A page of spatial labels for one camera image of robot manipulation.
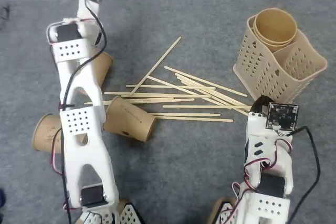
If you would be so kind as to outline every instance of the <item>red wire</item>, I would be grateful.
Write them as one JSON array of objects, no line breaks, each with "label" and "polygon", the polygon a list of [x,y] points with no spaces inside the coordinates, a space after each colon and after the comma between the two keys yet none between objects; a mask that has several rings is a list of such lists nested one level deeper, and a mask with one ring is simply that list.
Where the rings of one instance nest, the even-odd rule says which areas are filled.
[{"label": "red wire", "polygon": [[232,209],[231,214],[229,215],[229,217],[226,219],[226,221],[225,221],[223,224],[227,224],[228,221],[231,219],[231,217],[233,216],[233,214],[234,214],[235,211],[237,210],[239,203],[242,201],[242,198],[243,198],[244,194],[245,194],[247,191],[254,191],[254,190],[247,188],[247,189],[245,189],[245,190],[243,191],[243,193],[241,194],[241,198],[239,199],[239,201],[237,201],[237,204],[236,204],[235,207]]}]

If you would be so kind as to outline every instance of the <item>white plastic bracket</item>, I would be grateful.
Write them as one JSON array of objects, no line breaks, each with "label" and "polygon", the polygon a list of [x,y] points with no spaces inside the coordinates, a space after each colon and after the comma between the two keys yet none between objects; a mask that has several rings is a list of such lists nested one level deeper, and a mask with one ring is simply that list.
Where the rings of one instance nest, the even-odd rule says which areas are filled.
[{"label": "white plastic bracket", "polygon": [[[248,146],[247,158],[244,165],[259,158],[268,158],[272,164],[275,161],[275,142],[279,138],[283,138],[289,143],[292,141],[292,136],[279,136],[274,130],[265,129],[266,118],[259,113],[250,112],[248,115],[247,129],[246,129],[246,143]],[[293,190],[293,174],[292,174],[292,160],[287,153],[288,146],[283,142],[277,143],[277,162],[271,169],[272,173],[285,178],[285,194],[288,195]],[[258,187],[260,183],[260,163],[256,162],[246,167],[250,177],[249,181],[253,187]]]},{"label": "white plastic bracket", "polygon": [[[101,178],[106,201],[112,204],[118,203],[119,195],[114,181],[111,158],[102,140],[99,111],[100,106],[91,106],[60,112],[65,139],[67,187],[74,207],[81,207],[80,175],[86,164],[90,164]],[[78,141],[79,134],[87,134],[86,145]]]},{"label": "white plastic bracket", "polygon": [[251,193],[248,200],[247,211],[251,215],[274,220],[276,223],[286,223],[289,205],[289,199]]},{"label": "white plastic bracket", "polygon": [[53,44],[55,62],[77,60],[91,56],[90,42],[87,39],[75,39]]},{"label": "white plastic bracket", "polygon": [[119,224],[142,224],[136,210],[131,204],[127,204],[121,212]]}]

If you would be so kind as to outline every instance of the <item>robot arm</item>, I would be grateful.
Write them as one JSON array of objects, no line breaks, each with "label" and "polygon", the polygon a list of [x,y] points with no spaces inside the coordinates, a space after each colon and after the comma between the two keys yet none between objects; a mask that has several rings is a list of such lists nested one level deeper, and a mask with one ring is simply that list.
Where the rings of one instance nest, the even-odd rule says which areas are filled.
[{"label": "robot arm", "polygon": [[[96,20],[101,0],[79,0],[76,18],[66,18],[51,24],[47,38],[53,50],[61,84],[60,100],[66,108],[61,109],[60,118],[64,135],[65,174],[69,199],[75,208],[117,217],[119,194],[114,180],[111,158],[102,139],[102,124],[106,115],[102,93],[93,74],[91,62],[82,66],[74,75],[78,65],[91,59],[98,50],[101,37]],[[93,106],[75,109],[73,104],[80,89],[84,89]],[[79,136],[87,136],[87,144]],[[83,188],[80,177],[84,165],[91,165],[102,183]]]},{"label": "robot arm", "polygon": [[234,204],[223,204],[217,218],[208,223],[284,224],[288,219],[290,200],[286,197],[293,190],[293,175],[292,136],[286,135],[295,127],[298,106],[270,103],[264,117],[262,104],[256,108],[264,98],[255,102],[248,115],[239,197]]}]

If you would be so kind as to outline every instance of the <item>perforated basket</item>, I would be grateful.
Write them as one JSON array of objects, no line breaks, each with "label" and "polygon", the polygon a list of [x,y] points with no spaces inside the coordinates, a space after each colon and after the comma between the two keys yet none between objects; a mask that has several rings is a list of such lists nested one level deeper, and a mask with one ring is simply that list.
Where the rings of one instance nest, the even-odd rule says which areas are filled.
[{"label": "perforated basket", "polygon": [[233,69],[253,99],[262,94],[276,102],[291,103],[323,70],[327,61],[298,30],[293,43],[272,53],[253,33],[255,16],[247,29]]}]

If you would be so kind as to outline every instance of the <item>paper cup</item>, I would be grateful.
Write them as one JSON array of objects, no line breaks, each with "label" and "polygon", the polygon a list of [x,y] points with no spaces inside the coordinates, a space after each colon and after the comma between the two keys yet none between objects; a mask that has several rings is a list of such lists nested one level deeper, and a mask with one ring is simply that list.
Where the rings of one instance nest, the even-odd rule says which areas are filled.
[{"label": "paper cup", "polygon": [[93,74],[100,87],[103,85],[106,74],[112,63],[113,58],[106,52],[102,52],[100,56],[92,61]]},{"label": "paper cup", "polygon": [[[38,151],[45,151],[51,153],[52,140],[55,134],[55,152],[61,153],[61,119],[59,115],[46,114],[37,123],[34,134],[32,146]],[[78,135],[79,141],[82,143],[87,142],[84,135]]]},{"label": "paper cup", "polygon": [[153,130],[155,117],[121,97],[112,100],[106,111],[104,130],[146,142]]},{"label": "paper cup", "polygon": [[282,48],[284,48],[285,46],[287,46],[290,42],[287,42],[285,44],[282,44],[282,45],[272,45],[272,44],[269,44],[267,42],[264,42],[262,41],[262,39],[258,36],[258,34],[255,32],[255,35],[256,37],[260,40],[261,43],[263,43],[265,46],[268,47],[268,49],[271,51],[271,52],[275,52],[275,51],[278,51]]},{"label": "paper cup", "polygon": [[264,9],[258,13],[253,28],[261,42],[273,46],[289,44],[298,30],[295,19],[278,8]]}]

